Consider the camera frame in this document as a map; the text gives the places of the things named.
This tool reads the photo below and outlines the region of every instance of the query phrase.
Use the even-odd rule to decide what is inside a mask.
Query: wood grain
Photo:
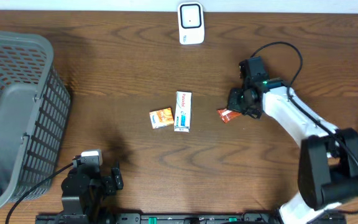
[[[297,191],[299,149],[267,116],[223,124],[216,112],[239,86],[238,62],[261,45],[288,41],[305,64],[298,95],[340,128],[358,129],[358,15],[205,13],[201,45],[178,41],[177,15],[165,12],[0,11],[0,30],[51,41],[55,66],[73,91],[59,167],[100,148],[104,170],[119,159],[124,190],[112,207],[145,213],[273,209]],[[260,53],[271,77],[298,67],[285,46]],[[175,92],[193,92],[191,133],[152,130],[149,111],[175,108]],[[34,223],[62,210],[60,184],[22,202],[11,223]],[[0,209],[3,223],[9,203]],[[358,208],[358,199],[344,206]],[[358,223],[358,216],[348,217]]]

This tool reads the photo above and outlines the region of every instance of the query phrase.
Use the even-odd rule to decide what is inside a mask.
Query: black cable
[[[7,216],[6,216],[6,220],[5,220],[5,224],[9,224],[9,219],[12,216],[13,211],[15,210],[15,208],[24,200],[24,198],[26,198],[31,192],[33,192],[35,189],[39,188],[41,185],[43,185],[44,183],[46,183],[46,181],[54,178],[56,175],[58,175],[59,173],[63,172],[64,170],[66,170],[67,168],[71,167],[73,165],[73,163],[68,164],[67,166],[61,168],[60,170],[54,172],[52,175],[50,175],[49,177],[45,178],[43,181],[39,182],[38,184],[36,184],[35,186],[33,186],[30,190],[26,191],[19,199],[18,201],[13,205],[13,207],[11,208],[11,210],[8,212]]]
[[[267,223],[261,214],[259,214],[259,216],[264,221],[264,223]]]
[[[314,122],[314,124],[316,124],[317,126],[319,126],[322,130],[326,131],[328,133],[328,135],[330,137],[332,137],[345,151],[346,153],[349,155],[349,157],[354,161],[354,163],[356,164],[357,168],[358,168],[358,160],[356,159],[355,155],[353,154],[353,152],[343,143],[343,141],[341,141],[338,137],[336,137],[327,127],[325,127],[324,125],[322,125],[320,123],[319,120],[317,120],[316,118],[312,117],[312,115],[310,115],[308,112],[306,112],[294,99],[293,99],[293,95],[291,95],[290,93],[290,89],[292,84],[294,83],[295,79],[298,77],[299,73],[301,72],[302,66],[303,66],[303,57],[301,52],[297,49],[297,47],[295,47],[294,45],[287,43],[287,42],[282,42],[282,41],[278,41],[278,42],[272,42],[270,44],[266,44],[264,46],[262,46],[261,48],[259,48],[258,50],[256,50],[251,57],[254,57],[259,51],[261,51],[262,49],[269,47],[271,45],[276,45],[276,44],[283,44],[283,45],[287,45],[290,46],[292,49],[294,49],[298,56],[299,56],[299,61],[300,61],[300,65],[299,65],[299,69],[298,71],[296,71],[294,77],[292,78],[290,84],[287,86],[287,96],[288,99],[291,101],[292,104],[295,105],[296,108],[298,108],[304,115],[306,115],[310,120],[312,120],[312,122]],[[348,214],[348,215],[355,215],[358,214],[358,210],[356,211],[345,211],[345,210],[327,210],[327,212],[329,213],[343,213],[343,214]]]

